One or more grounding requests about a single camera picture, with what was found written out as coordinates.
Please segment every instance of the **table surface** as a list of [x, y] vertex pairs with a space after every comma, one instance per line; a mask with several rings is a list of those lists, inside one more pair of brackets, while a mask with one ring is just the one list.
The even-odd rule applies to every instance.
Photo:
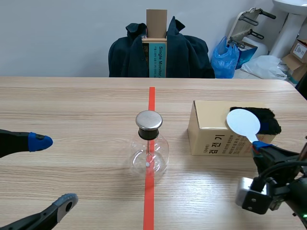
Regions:
[[130, 173], [128, 155], [150, 86], [170, 147], [168, 169], [155, 185], [156, 230], [304, 229], [286, 204], [263, 216], [237, 207], [238, 179], [256, 175], [252, 158], [191, 156], [187, 136], [193, 100], [257, 101], [282, 126], [273, 143], [300, 151], [307, 102], [289, 83], [33, 77], [0, 77], [0, 128], [49, 135], [54, 144], [0, 160], [0, 226], [73, 192], [79, 203], [55, 229], [142, 230], [144, 180]]

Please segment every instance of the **white spoon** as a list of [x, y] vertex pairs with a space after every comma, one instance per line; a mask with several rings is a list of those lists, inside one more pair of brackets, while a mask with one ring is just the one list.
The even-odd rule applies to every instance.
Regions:
[[260, 121], [250, 111], [235, 109], [227, 115], [227, 124], [235, 133], [245, 136], [253, 143], [258, 141], [256, 134], [260, 130]]

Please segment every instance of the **cardboard box on floor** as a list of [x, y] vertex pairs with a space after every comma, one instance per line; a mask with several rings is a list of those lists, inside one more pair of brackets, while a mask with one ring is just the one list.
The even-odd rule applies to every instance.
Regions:
[[296, 40], [283, 61], [291, 71], [291, 81], [298, 83], [307, 73], [307, 40]]
[[[194, 101], [188, 127], [192, 155], [252, 155], [249, 140], [234, 133], [226, 124], [231, 107], [267, 108], [256, 102]], [[275, 135], [258, 135], [258, 139], [265, 143], [271, 143], [274, 138]]]
[[150, 78], [166, 78], [167, 10], [146, 11], [147, 38], [142, 39]]

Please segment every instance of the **red tape line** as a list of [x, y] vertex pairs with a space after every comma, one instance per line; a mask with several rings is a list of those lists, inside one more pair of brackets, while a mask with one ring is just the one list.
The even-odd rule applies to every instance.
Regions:
[[[149, 88], [148, 110], [155, 110], [155, 87]], [[149, 152], [154, 152], [154, 140], [149, 141]], [[154, 161], [153, 154], [147, 154], [145, 175], [145, 195], [144, 195], [144, 218], [143, 230], [154, 230]]]

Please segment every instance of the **glass jar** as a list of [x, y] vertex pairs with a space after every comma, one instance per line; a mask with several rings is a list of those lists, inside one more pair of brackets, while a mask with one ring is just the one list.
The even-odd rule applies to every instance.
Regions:
[[143, 111], [136, 117], [139, 132], [131, 140], [130, 168], [140, 176], [146, 169], [159, 176], [168, 165], [168, 142], [159, 133], [162, 117], [155, 111]]

